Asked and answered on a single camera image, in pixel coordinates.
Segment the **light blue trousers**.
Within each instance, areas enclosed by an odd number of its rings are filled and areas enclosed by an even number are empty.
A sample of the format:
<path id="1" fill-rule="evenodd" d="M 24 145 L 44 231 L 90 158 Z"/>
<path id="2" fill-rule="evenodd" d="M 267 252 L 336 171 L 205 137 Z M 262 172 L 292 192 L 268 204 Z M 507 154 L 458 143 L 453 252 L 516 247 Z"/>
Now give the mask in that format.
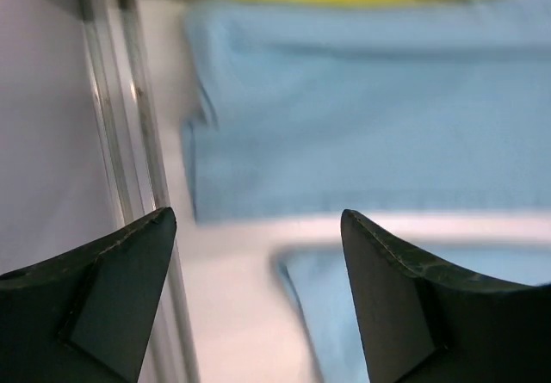
<path id="1" fill-rule="evenodd" d="M 550 208 L 550 0 L 328 9 L 203 0 L 196 223 Z"/>

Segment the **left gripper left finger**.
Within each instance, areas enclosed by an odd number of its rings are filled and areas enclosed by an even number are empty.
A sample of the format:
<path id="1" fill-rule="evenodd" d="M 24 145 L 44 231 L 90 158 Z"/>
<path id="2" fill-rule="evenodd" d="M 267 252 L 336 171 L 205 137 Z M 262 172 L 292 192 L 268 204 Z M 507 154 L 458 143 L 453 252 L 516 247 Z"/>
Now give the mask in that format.
<path id="1" fill-rule="evenodd" d="M 136 382 L 176 237 L 159 208 L 1 276 L 3 382 Z"/>

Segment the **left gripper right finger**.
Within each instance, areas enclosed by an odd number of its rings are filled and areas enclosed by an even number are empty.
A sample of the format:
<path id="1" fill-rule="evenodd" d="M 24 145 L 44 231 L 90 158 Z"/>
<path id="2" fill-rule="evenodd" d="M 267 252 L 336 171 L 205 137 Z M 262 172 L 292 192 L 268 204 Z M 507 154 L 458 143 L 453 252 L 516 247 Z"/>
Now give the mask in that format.
<path id="1" fill-rule="evenodd" d="M 357 211 L 341 238 L 371 381 L 549 381 L 549 285 L 465 269 Z"/>

